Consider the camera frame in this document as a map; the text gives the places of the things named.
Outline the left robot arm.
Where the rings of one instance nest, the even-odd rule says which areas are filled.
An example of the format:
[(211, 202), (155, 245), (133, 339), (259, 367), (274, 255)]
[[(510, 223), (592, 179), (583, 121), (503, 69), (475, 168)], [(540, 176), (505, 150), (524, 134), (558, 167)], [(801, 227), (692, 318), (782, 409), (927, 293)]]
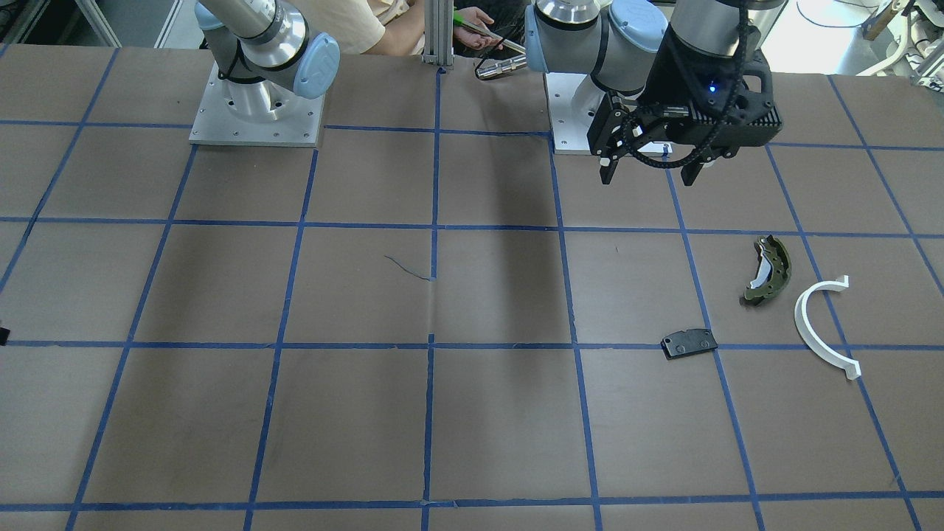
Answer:
[(610, 184), (618, 162), (701, 169), (783, 128), (761, 48), (781, 1), (678, 1), (671, 17), (650, 1), (533, 1), (524, 16), (530, 69), (585, 74), (601, 93), (586, 132)]

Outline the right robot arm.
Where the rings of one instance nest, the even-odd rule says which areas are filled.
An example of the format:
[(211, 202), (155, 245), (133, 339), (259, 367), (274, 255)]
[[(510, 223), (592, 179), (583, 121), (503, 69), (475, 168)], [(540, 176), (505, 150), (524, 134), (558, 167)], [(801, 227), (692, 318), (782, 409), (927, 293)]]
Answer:
[(287, 1), (198, 1), (195, 19), (219, 80), (269, 81), (305, 100), (325, 95), (339, 71), (340, 48), (310, 27)]

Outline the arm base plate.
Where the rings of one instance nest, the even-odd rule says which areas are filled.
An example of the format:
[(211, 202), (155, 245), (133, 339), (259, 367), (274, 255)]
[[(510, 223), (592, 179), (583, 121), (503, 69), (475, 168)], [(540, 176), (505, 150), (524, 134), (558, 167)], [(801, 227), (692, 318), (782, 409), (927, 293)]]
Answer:
[(298, 97), (268, 80), (239, 84), (212, 65), (189, 141), (208, 147), (317, 148), (326, 97)]
[(603, 91), (590, 74), (547, 73), (545, 85), (555, 151), (589, 155), (587, 133), (603, 100)]

